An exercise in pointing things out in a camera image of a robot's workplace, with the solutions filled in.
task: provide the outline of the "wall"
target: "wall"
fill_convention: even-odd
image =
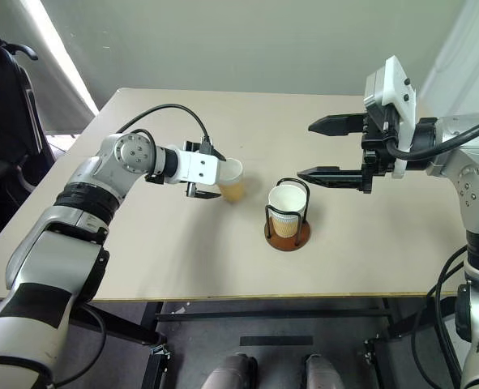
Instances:
[[[360,94],[424,82],[462,0],[42,0],[99,108],[120,87]]]
[[[37,61],[22,53],[15,58],[32,82],[43,130],[49,134],[79,134],[93,119],[93,113],[80,100],[32,18],[17,0],[0,0],[0,37],[30,46],[37,53]]]
[[[421,90],[434,116],[479,111],[479,0],[467,0]]]

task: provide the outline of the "tabletop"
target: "tabletop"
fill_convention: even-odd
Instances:
[[[307,127],[328,114],[363,112],[361,96],[122,88],[0,234],[0,297],[11,253],[75,168],[106,135],[164,103],[193,109],[216,148],[242,161],[246,197],[234,204],[189,199],[183,184],[139,179],[109,226],[111,256],[97,300],[418,295],[465,243],[451,183],[407,172],[400,180],[375,177],[372,194],[310,185],[310,240],[293,252],[267,244],[264,206],[280,178],[318,165],[360,168],[359,134],[328,138]],[[132,128],[149,130],[165,146],[201,136],[194,119],[176,109]],[[455,291],[462,277],[445,289]]]

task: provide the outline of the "office chair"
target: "office chair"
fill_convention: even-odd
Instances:
[[[18,51],[37,60],[29,47],[0,38],[0,232],[55,161]]]

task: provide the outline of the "black wire cup holder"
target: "black wire cup holder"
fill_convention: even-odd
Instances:
[[[307,241],[310,239],[311,227],[307,222],[307,208],[310,204],[310,188],[304,181],[298,180],[296,178],[281,178],[276,186],[279,186],[282,182],[296,182],[304,187],[306,190],[306,207],[304,208],[304,215],[301,215],[298,212],[289,212],[281,211],[268,204],[264,207],[264,213],[266,216],[266,224],[264,225],[264,237],[270,246],[282,250],[282,251],[294,251],[303,247]],[[276,234],[273,227],[272,218],[270,217],[270,210],[272,212],[280,213],[281,215],[296,216],[298,218],[298,227],[297,233],[291,237],[280,237]]]

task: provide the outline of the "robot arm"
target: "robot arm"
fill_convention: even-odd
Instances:
[[[445,152],[425,158],[412,154],[431,151],[468,129],[479,125],[479,113],[449,118],[422,118],[415,123],[415,91],[396,57],[367,78],[364,104],[366,113],[328,116],[310,126],[323,135],[362,133],[363,161],[360,170],[340,170],[336,166],[300,172],[308,182],[331,188],[372,191],[374,176],[392,172],[402,178],[405,170],[425,170],[453,183],[460,201],[462,221],[467,231],[468,257],[464,260],[467,284],[458,295],[458,334],[472,342],[464,364],[460,387],[479,385],[479,136]],[[402,156],[408,162],[396,158]]]
[[[196,183],[212,185],[219,177],[220,154],[206,142],[207,154],[199,143],[187,143],[190,151],[156,146],[149,133],[110,135],[96,156],[75,170],[7,265],[0,388],[53,383],[71,309],[95,295],[109,260],[103,248],[109,223],[137,179],[146,174],[149,182],[188,182],[187,195],[216,197],[195,189]]]

